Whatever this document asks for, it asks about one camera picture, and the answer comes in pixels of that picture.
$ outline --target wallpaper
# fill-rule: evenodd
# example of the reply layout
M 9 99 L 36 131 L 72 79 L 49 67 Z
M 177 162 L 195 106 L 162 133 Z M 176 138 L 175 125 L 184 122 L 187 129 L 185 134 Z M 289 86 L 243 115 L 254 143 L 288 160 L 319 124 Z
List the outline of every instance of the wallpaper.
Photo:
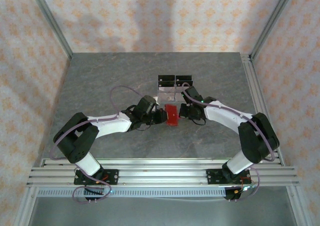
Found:
M 11 226 L 68 58 L 34 0 L 0 0 L 0 18 L 0 225 Z
M 46 0 L 75 53 L 251 53 L 279 0 Z
M 320 226 L 320 0 L 290 0 L 255 62 L 285 162 Z

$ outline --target patterned wallpaper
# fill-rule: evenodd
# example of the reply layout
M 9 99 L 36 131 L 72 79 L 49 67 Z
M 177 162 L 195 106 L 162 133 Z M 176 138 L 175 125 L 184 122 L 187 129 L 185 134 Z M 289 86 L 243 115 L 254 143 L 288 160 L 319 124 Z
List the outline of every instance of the patterned wallpaper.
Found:
M 79 52 L 251 53 L 278 0 L 46 0 Z
M 0 0 L 0 225 L 42 153 L 67 56 L 34 0 Z
M 320 0 L 290 0 L 255 62 L 285 161 L 320 226 Z

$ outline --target red object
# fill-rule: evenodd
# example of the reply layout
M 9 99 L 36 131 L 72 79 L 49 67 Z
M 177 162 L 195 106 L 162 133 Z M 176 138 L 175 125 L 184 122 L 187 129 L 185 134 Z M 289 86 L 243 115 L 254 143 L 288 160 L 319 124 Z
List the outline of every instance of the red object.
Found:
M 177 106 L 172 104 L 165 104 L 164 109 L 168 116 L 168 120 L 166 121 L 166 124 L 170 126 L 178 126 L 179 115 L 178 115 Z

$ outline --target black bracket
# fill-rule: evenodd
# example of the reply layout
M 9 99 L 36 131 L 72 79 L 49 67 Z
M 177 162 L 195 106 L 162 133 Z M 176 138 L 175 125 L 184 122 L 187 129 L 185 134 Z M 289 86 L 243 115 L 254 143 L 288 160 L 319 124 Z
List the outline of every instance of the black bracket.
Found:
M 104 181 L 109 185 L 117 185 L 119 180 L 119 170 L 118 169 L 104 169 L 100 168 L 93 176 L 97 180 Z M 80 170 L 75 171 L 74 182 L 75 185 L 102 185 L 100 182 L 96 182 L 88 177 L 86 177 Z
M 207 169 L 205 173 L 208 185 L 249 185 L 252 182 L 249 170 L 243 170 L 229 180 L 223 175 L 222 169 Z

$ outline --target gray tabletop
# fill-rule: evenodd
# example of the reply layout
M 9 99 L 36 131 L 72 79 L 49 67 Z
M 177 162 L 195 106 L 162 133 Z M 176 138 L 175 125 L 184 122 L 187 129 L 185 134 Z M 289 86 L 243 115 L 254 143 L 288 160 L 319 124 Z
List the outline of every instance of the gray tabletop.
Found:
M 192 75 L 205 98 L 217 98 L 242 112 L 254 113 L 246 74 L 239 53 L 75 53 L 62 88 L 43 158 L 48 158 L 53 137 L 77 112 L 86 116 L 115 113 L 111 88 L 130 86 L 143 95 L 157 95 L 158 75 Z M 125 88 L 112 94 L 120 110 L 140 97 Z M 95 140 L 90 152 L 100 158 L 231 158 L 240 150 L 239 136 L 214 121 L 199 126 L 179 120 L 146 131 L 114 133 Z M 56 156 L 62 156 L 56 150 Z

